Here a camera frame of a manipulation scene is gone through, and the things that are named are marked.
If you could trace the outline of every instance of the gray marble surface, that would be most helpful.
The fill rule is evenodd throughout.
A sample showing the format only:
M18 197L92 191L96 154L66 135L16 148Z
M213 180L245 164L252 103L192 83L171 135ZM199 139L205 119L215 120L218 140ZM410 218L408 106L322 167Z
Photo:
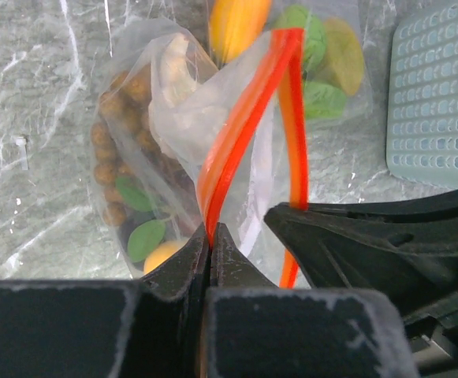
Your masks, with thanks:
M158 13L202 34L204 0L0 0L0 279L129 278L93 210L88 130L104 67L123 28ZM313 202L418 198L439 189L385 166L393 30L431 0L361 0L374 112L310 137ZM28 138L29 170L14 137ZM251 259L272 280L281 255Z

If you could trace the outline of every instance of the orange zipper seal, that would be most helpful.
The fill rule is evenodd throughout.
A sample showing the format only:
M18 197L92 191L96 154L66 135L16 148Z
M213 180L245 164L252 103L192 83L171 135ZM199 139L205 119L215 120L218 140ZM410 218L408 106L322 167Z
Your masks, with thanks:
M290 205L307 208L309 179L301 80L302 50L303 29L271 32L269 52L207 155L199 174L197 199L211 246L230 184L276 90L289 152ZM280 287L293 287L298 270L295 259L286 251Z

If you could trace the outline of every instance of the clear plastic bag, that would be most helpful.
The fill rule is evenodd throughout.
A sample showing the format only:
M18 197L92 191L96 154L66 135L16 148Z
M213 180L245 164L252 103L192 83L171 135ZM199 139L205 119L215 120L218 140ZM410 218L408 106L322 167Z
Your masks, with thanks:
M277 96L273 96L275 89L268 88L268 82L277 80L270 78L272 64L276 64L273 59L277 59L273 54L289 47L289 42L276 42L273 35L278 34L264 33L247 51L205 82L199 78L194 68L203 66L199 62L205 62L207 55L203 59L203 53L194 54L198 57L195 61L188 58L185 51L188 51L189 46L182 46L186 40L181 34L171 35L168 47L152 60L150 129L161 151L178 160L194 181L203 181L203 166L206 172L206 166L211 167L214 161L230 160L239 138L231 134L234 130L242 130L245 122L255 128L255 137L248 150L244 146L240 151L242 162L233 163L235 177L232 179L227 172L221 176L221 181L230 183L230 190L226 197L223 196L222 202L218 203L224 204L223 210L220 209L219 220L227 224L240 251L247 256L260 234L263 215L269 208L271 197L276 194L275 177L284 177L287 183L289 181L288 167L282 166L283 162L288 161ZM195 50L198 45L192 44L192 47ZM300 96L298 61L297 64L296 84L299 90L295 94ZM267 97L266 100L255 102L255 97L259 96ZM300 106L300 112L303 112L300 97L295 103ZM303 114L295 114L293 117L302 121L304 133ZM251 138L252 135L246 134L246 137ZM305 139L303 144L303 160L307 164ZM208 171L208 175L213 173L212 168ZM303 175L307 186L306 169ZM208 193L215 191L216 180L206 183L206 186L199 184L197 188L208 233L210 223L206 216L211 200ZM281 200L289 199L288 191L281 191L281 188L281 185L277 185L280 191L278 196Z
M372 112L356 0L214 0L210 9L211 53L219 66L246 50L264 28L304 28L309 129Z
M130 24L114 50L91 129L96 206L136 277L179 250L202 222L192 179L161 149L149 123L157 59L175 36L188 45L200 83L217 71L192 34L171 20Z

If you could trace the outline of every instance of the yellow fruit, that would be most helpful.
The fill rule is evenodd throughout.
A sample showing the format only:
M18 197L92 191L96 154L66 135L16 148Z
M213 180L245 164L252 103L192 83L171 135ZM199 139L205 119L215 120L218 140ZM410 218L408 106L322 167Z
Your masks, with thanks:
M144 261L144 274L148 274L156 269L161 263L173 256L186 244L186 240L174 240L162 243Z
M342 89L348 96L354 96L362 84L365 66L358 36L340 18L329 18L323 26L326 32L326 52L315 80L325 80Z
M210 45L227 63L243 53L262 33L272 0L217 0L210 17Z

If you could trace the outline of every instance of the perforated tray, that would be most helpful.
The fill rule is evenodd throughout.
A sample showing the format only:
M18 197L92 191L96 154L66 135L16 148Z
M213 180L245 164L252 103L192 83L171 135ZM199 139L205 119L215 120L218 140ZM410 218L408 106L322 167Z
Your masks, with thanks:
M386 161L395 176L458 187L458 0L437 2L395 31Z

